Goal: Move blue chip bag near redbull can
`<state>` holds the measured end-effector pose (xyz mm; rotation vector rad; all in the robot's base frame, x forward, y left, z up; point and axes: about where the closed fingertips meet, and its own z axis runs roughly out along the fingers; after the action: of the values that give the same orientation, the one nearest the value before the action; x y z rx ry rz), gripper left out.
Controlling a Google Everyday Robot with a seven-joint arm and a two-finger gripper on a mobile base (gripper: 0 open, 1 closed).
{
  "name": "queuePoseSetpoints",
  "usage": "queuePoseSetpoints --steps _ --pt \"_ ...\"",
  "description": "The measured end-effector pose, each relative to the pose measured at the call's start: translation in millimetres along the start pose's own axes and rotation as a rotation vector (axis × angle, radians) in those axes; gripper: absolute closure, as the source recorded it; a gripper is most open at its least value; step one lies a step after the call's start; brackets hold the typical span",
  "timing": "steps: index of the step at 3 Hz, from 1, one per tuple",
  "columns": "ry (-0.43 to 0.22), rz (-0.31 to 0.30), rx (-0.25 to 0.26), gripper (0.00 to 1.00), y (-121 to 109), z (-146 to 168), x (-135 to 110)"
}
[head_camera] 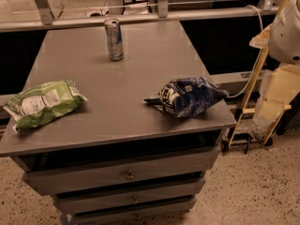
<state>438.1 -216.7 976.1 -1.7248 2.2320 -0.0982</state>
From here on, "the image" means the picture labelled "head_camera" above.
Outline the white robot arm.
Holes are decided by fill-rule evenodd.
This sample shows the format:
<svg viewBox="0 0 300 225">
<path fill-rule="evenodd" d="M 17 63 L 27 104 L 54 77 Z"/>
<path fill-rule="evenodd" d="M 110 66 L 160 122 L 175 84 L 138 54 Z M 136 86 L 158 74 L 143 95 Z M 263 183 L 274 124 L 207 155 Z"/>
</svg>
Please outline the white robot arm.
<svg viewBox="0 0 300 225">
<path fill-rule="evenodd" d="M 279 67 L 274 71 L 264 72 L 261 96 L 255 107 L 254 123 L 267 128 L 300 92 L 299 0 L 290 0 L 269 30 L 253 37 L 249 45 L 259 49 L 269 48 L 270 57 L 279 61 Z"/>
</svg>

